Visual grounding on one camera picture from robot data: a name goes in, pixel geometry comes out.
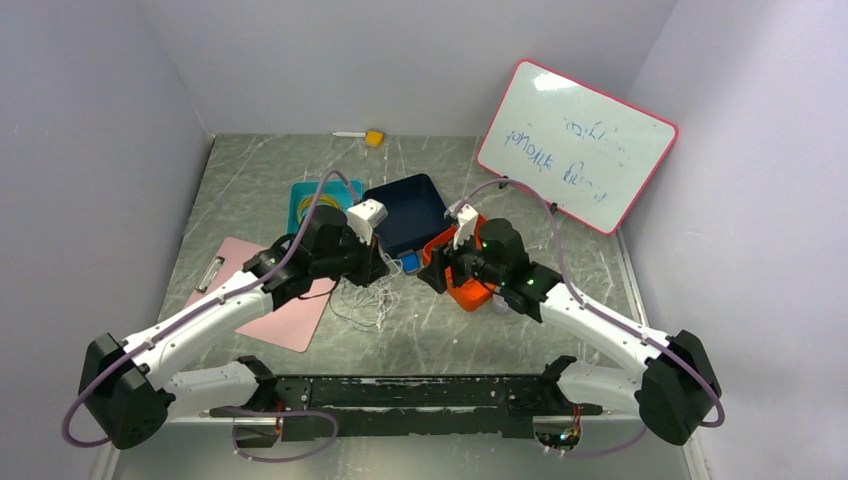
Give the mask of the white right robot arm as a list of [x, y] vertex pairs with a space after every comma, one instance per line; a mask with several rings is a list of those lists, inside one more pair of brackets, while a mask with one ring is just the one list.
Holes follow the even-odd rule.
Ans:
[[677, 446], [700, 427], [725, 418], [721, 388], [701, 339], [665, 333], [599, 304], [563, 275], [530, 259], [521, 234], [503, 218], [487, 220], [461, 241], [432, 247], [418, 278], [434, 291], [476, 282], [514, 312], [557, 326], [615, 362], [614, 368], [566, 358], [546, 368], [539, 391], [550, 413], [591, 404], [637, 414], [660, 439]]

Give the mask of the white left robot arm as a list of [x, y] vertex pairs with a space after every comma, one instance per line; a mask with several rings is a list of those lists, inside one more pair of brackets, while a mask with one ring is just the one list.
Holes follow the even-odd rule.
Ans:
[[318, 279], [368, 286], [389, 272], [375, 236], [388, 216], [376, 200], [346, 211], [319, 205], [300, 230], [246, 261], [216, 290], [169, 319], [123, 340], [106, 333], [87, 347], [79, 393], [62, 421], [63, 438], [85, 407], [118, 449], [151, 438], [168, 420], [204, 410], [236, 408], [261, 416], [285, 409], [280, 381], [254, 356], [224, 366], [186, 370], [219, 337], [306, 299]]

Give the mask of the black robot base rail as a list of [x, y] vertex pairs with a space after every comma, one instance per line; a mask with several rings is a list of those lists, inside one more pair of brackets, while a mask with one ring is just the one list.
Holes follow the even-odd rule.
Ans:
[[541, 374], [423, 376], [274, 375], [252, 356], [259, 388], [242, 403], [212, 409], [213, 416], [272, 421], [281, 442], [319, 438], [498, 434], [531, 439], [542, 417], [597, 416], [593, 404], [573, 404], [556, 390], [562, 356]]

